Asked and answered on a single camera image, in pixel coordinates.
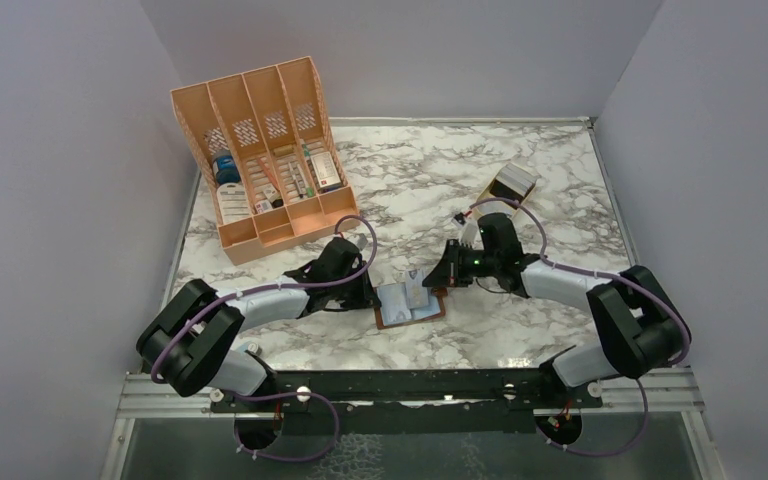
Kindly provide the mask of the brown leather card holder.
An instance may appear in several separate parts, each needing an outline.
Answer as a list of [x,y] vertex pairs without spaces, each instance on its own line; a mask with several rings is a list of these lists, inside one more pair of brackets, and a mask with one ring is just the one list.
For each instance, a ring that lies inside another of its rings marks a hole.
[[374,308],[376,328],[386,330],[443,318],[446,315],[445,288],[427,289],[426,302],[420,306],[410,304],[404,283],[391,283],[375,288],[380,305]]

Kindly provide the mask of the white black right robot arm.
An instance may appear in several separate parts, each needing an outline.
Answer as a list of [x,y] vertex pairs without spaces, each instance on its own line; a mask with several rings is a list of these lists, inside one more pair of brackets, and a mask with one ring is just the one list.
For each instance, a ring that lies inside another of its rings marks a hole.
[[522,298],[551,300],[591,315],[598,338],[572,347],[541,364],[539,398],[560,407],[577,387],[596,380],[638,379],[680,356],[690,341],[686,326],[654,275],[634,266],[618,274],[579,273],[551,266],[523,251],[511,218],[492,213],[479,218],[482,246],[449,240],[423,284],[464,288],[479,278],[497,280],[501,289]]

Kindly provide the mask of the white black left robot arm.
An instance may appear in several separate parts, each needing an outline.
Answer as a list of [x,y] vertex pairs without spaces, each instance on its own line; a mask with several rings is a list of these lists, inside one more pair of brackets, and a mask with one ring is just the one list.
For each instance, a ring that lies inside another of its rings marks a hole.
[[211,386],[235,391],[245,407],[262,410],[273,401],[272,370],[255,354],[233,350],[237,335],[365,293],[366,270],[358,246],[335,237],[318,258],[273,284],[221,296],[201,279],[189,281],[139,336],[136,351],[150,365],[154,382],[170,385],[182,397]]

